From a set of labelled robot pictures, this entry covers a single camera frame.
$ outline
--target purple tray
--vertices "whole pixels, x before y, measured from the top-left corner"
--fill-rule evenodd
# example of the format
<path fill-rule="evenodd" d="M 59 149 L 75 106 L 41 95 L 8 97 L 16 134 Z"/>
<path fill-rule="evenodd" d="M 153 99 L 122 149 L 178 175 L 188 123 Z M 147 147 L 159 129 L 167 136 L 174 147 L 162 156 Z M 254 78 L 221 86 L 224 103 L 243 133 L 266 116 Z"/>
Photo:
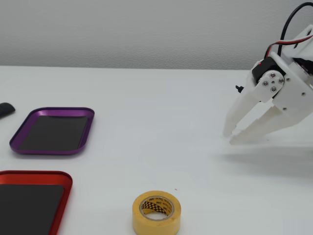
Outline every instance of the purple tray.
<path fill-rule="evenodd" d="M 49 117 L 87 117 L 87 123 L 80 138 L 79 145 L 73 150 L 47 151 L 47 150 L 21 150 L 20 146 L 24 142 L 32 126 L 35 125 L 37 119 L 41 116 Z M 86 145 L 89 131 L 91 128 L 94 111 L 89 108 L 40 108 L 32 111 L 17 132 L 10 140 L 10 146 L 13 151 L 20 154 L 49 154 L 49 155 L 71 155 L 80 152 Z"/>

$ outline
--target white tabletop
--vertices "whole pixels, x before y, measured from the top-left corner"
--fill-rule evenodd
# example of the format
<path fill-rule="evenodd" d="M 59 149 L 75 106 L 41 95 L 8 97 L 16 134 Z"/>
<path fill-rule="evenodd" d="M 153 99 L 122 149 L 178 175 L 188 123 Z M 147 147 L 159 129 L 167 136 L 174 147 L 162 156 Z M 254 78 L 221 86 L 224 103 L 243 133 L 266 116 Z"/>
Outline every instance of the white tabletop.
<path fill-rule="evenodd" d="M 0 67 L 0 170 L 60 170 L 73 187 L 59 235 L 135 235 L 132 204 L 179 199 L 179 235 L 307 235 L 313 215 L 312 116 L 250 145 L 230 146 L 224 117 L 247 71 Z M 259 104 L 242 126 L 270 104 Z M 89 107 L 77 155 L 25 156 L 9 141 L 40 107 Z"/>

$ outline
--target gray wall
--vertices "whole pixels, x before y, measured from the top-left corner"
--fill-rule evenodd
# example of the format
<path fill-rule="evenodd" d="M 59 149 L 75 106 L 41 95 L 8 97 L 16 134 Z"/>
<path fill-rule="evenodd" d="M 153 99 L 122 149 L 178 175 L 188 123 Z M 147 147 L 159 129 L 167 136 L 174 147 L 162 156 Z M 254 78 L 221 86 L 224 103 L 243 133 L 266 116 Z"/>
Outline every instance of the gray wall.
<path fill-rule="evenodd" d="M 2 0 L 0 65 L 250 69 L 303 0 Z M 287 33 L 313 24 L 313 8 Z"/>

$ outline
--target yellow tape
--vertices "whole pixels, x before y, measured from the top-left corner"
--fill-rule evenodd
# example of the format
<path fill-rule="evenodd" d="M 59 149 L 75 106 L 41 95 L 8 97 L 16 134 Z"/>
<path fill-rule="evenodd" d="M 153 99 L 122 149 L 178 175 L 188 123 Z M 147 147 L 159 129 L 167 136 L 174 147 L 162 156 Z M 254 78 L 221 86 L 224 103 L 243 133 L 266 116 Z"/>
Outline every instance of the yellow tape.
<path fill-rule="evenodd" d="M 150 219 L 146 215 L 160 212 L 167 217 Z M 162 191 L 146 192 L 133 204 L 133 228 L 137 235 L 175 235 L 180 228 L 180 203 L 173 195 Z"/>

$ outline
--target red tray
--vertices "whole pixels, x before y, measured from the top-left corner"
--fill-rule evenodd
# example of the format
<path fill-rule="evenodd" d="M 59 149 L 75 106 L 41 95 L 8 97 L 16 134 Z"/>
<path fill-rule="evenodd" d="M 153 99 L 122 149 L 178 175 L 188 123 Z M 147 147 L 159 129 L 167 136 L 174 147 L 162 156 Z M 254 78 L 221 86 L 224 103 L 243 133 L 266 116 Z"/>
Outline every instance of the red tray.
<path fill-rule="evenodd" d="M 70 175 L 60 171 L 0 171 L 0 185 L 62 185 L 63 195 L 56 210 L 49 235 L 56 235 L 72 187 Z"/>

